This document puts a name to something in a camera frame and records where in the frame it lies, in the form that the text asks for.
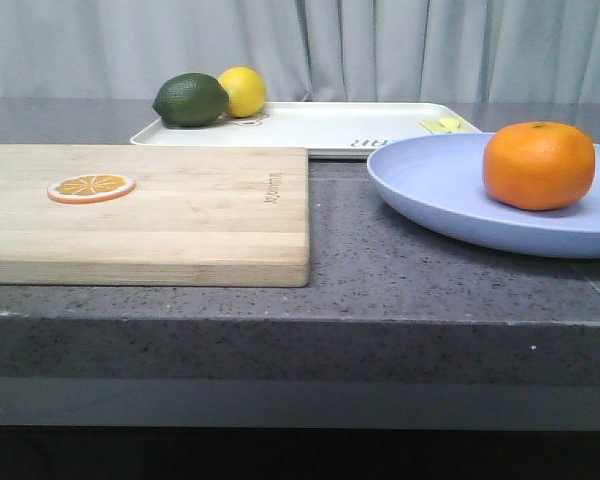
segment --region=granite countertop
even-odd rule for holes
[[[600,143],[600,105],[448,106],[483,131],[555,120]],[[126,144],[154,119],[144,100],[0,99],[0,143]],[[91,420],[84,409],[67,414],[69,400],[62,415],[40,410],[31,392],[45,381],[74,382],[72,391],[83,394],[95,385],[89,381],[105,389],[107,382],[192,381],[265,390],[421,386],[418,392],[431,395],[427,389],[445,386],[456,393],[597,392],[596,401],[589,396],[590,405],[578,407],[577,415],[588,415],[584,423],[561,417],[545,426],[600,428],[600,260],[515,255],[430,232],[383,203],[361,161],[312,161],[310,209],[304,288],[0,285],[0,424],[110,421],[104,410]],[[139,391],[134,395],[144,398]],[[493,397],[476,391],[471,398],[480,410],[479,402]],[[121,423],[152,424],[144,420],[152,412],[145,405]],[[219,423],[231,425],[231,415],[222,415]],[[383,418],[360,425],[392,426]],[[493,413],[489,418],[498,427]]]

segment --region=lime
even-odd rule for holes
[[[153,109],[168,127],[204,127],[224,112],[229,97],[214,77],[183,73],[160,87]]]
[[[229,94],[226,112],[232,117],[249,117],[264,105],[267,89],[258,72],[248,67],[233,67],[218,77]]]

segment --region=cutting board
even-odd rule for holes
[[[0,283],[304,286],[307,172],[300,148],[0,145]],[[47,198],[94,173],[137,185]]]

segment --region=curtain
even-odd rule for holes
[[[600,103],[600,0],[0,0],[0,96],[234,65],[270,101]]]

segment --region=dried orange slice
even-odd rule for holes
[[[78,175],[47,188],[47,196],[60,203],[104,202],[126,195],[136,186],[136,182],[126,175],[97,173]]]

